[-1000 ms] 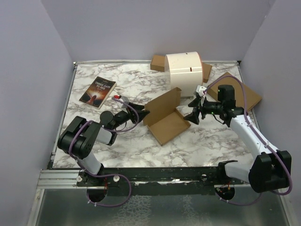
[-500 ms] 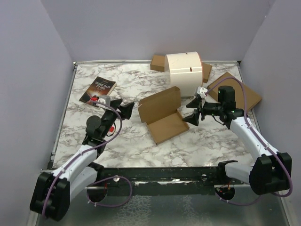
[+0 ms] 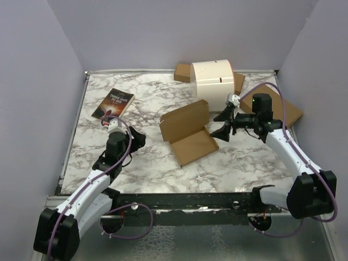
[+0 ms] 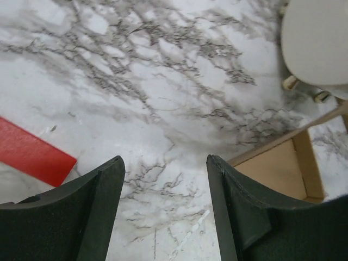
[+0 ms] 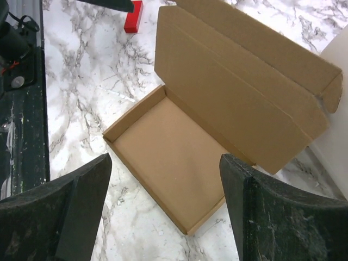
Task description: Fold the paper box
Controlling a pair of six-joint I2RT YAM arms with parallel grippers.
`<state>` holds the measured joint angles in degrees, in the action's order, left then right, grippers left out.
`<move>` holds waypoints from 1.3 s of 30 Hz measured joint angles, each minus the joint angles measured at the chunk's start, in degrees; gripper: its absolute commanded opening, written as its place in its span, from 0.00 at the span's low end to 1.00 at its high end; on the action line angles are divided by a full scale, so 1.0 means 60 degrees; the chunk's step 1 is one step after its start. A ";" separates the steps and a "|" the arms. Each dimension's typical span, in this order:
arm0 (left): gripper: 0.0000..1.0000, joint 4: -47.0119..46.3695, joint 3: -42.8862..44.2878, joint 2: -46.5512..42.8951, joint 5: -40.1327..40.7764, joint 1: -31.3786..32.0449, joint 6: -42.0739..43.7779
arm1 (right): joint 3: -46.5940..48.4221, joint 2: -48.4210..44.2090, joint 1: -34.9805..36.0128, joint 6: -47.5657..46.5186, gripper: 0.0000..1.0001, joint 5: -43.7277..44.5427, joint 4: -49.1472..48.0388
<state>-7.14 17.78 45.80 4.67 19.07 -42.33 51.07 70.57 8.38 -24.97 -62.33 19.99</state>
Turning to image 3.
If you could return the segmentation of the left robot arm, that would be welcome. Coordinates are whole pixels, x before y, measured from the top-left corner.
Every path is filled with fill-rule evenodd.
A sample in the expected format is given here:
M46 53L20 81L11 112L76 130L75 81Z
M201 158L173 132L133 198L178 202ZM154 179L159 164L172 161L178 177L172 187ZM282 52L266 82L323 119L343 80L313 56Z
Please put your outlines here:
M81 186L54 209L46 208L39 217L33 249L49 259L71 260L85 232L104 213L119 211L120 201L106 193L120 174L127 156L146 144L146 135L132 126L112 131L105 150L92 166Z

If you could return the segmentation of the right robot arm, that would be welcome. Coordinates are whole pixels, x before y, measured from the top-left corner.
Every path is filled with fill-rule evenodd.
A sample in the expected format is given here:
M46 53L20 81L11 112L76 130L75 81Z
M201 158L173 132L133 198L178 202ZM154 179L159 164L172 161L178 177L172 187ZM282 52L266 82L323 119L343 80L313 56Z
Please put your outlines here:
M240 98L229 94L225 109L214 118L223 126L212 132L211 137L229 141L237 129L254 131L256 138L267 144L281 159L290 172L293 184L290 189L280 189L274 185L253 188L250 207L261 213L274 205L290 211L296 219L315 217L331 213L337 216L335 190L337 178L332 171L324 171L313 163L291 138L281 120L273 118L272 99L268 94L252 96L252 113L235 113Z

